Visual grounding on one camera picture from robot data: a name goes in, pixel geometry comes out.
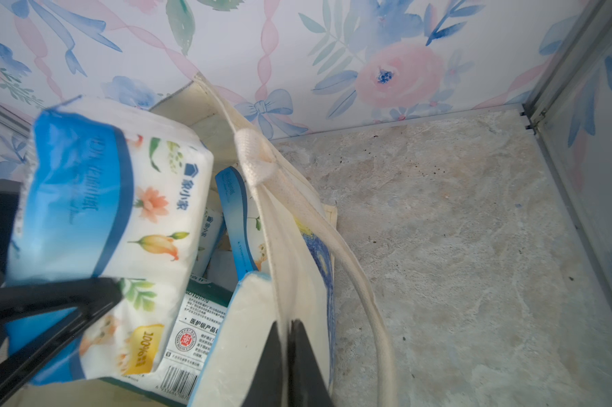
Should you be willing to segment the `white tissue pack cartoon blue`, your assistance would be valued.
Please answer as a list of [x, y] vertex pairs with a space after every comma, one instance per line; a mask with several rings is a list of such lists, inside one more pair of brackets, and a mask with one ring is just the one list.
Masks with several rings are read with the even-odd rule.
[[190, 406], [242, 406], [277, 317], [268, 274], [250, 272], [231, 298]]

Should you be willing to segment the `colourful cartoon tissue pack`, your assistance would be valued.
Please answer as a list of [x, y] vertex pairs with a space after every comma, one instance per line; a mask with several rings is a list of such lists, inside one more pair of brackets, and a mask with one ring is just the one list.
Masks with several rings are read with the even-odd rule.
[[206, 279], [190, 280], [158, 369], [151, 374], [104, 381], [165, 406], [186, 406], [232, 295]]

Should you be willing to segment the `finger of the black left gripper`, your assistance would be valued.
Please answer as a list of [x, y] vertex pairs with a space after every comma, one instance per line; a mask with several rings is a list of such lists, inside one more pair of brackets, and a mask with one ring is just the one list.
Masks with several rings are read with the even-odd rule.
[[0, 405], [122, 298], [110, 278], [0, 288]]

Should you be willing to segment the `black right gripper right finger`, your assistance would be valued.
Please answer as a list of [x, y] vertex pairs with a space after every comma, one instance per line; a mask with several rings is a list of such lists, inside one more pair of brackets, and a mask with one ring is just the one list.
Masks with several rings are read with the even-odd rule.
[[292, 407], [333, 407], [304, 324], [291, 322], [288, 336], [288, 405]]

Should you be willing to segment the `cream canvas bag starry print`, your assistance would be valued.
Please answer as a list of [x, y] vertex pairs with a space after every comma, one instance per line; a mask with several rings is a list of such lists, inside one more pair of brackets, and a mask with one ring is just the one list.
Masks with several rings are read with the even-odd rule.
[[322, 378], [330, 385], [333, 371], [334, 310], [332, 284], [325, 273], [335, 259], [360, 297], [377, 351], [377, 403], [399, 403], [392, 341], [360, 263], [325, 217], [321, 199], [309, 182], [202, 75], [151, 112], [192, 129], [214, 156], [216, 169], [236, 166], [260, 210], [267, 247], [267, 272], [275, 298], [276, 323], [287, 353], [291, 322], [300, 320], [309, 337]]

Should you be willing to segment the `blue tissue pack barcode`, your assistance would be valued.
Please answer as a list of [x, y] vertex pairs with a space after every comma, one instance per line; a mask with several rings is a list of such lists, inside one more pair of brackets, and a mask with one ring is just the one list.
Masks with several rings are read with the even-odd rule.
[[155, 371], [197, 259], [213, 154], [185, 125], [78, 97], [40, 113], [26, 164], [7, 284], [109, 278], [123, 295], [32, 384]]

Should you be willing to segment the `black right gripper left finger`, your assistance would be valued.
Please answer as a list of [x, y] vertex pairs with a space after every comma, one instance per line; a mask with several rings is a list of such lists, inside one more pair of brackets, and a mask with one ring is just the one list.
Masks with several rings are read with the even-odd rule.
[[242, 407], [280, 407], [282, 389], [282, 345], [277, 323], [274, 322]]

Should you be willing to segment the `floral blue tissue pack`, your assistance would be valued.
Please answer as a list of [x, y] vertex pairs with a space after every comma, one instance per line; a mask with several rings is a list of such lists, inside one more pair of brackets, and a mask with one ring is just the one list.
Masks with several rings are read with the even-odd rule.
[[215, 176], [215, 182], [238, 280], [250, 272], [267, 272], [268, 254], [260, 210], [243, 174], [236, 166], [229, 166]]

